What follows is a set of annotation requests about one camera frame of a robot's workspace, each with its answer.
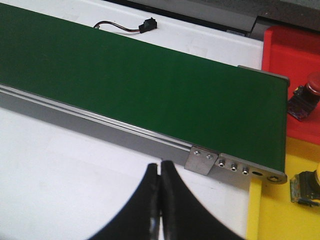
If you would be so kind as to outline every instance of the metal bracket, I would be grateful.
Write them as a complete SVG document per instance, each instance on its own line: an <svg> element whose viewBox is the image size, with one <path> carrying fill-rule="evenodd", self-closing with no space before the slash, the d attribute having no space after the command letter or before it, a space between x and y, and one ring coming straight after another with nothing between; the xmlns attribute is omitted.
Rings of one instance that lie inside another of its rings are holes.
<svg viewBox="0 0 320 240"><path fill-rule="evenodd" d="M192 146L184 168L197 174L208 175L218 156L218 153Z"/></svg>
<svg viewBox="0 0 320 240"><path fill-rule="evenodd" d="M188 159L184 165L185 169L206 176L213 166L273 184L284 184L287 182L287 175L275 169L222 152L218 153L200 147L191 147Z"/></svg>

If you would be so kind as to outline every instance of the black connector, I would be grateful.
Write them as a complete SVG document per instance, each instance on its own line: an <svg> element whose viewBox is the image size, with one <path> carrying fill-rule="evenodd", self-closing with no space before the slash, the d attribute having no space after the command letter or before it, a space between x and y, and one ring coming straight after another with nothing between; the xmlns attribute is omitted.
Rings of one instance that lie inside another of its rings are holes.
<svg viewBox="0 0 320 240"><path fill-rule="evenodd" d="M139 32L143 34L145 32L151 31L156 28L157 28L157 22L151 17L147 20L144 20L143 24L139 26Z"/></svg>

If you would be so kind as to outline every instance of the red button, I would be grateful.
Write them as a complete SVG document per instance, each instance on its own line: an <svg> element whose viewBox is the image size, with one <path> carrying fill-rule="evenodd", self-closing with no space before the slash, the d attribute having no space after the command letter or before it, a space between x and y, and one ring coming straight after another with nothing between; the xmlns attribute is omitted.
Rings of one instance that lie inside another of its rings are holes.
<svg viewBox="0 0 320 240"><path fill-rule="evenodd" d="M313 94L320 96L320 72L319 71L309 74L307 86Z"/></svg>

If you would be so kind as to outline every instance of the red plastic part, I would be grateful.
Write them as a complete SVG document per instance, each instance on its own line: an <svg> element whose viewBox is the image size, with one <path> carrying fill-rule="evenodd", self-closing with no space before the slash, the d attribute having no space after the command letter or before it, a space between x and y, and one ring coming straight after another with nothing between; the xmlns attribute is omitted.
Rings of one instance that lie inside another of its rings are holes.
<svg viewBox="0 0 320 240"><path fill-rule="evenodd" d="M264 33L262 70L289 77L290 99L299 85L308 82L311 73L320 72L320 34L270 27ZM302 122L288 114L287 135L320 145L320 103Z"/></svg>

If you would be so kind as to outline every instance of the green conveyor belt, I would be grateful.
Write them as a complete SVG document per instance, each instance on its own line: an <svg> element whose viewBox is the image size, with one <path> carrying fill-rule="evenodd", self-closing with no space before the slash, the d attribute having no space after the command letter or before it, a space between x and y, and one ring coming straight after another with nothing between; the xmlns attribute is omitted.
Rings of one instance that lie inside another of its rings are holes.
<svg viewBox="0 0 320 240"><path fill-rule="evenodd" d="M0 84L285 170L276 76L0 4Z"/></svg>

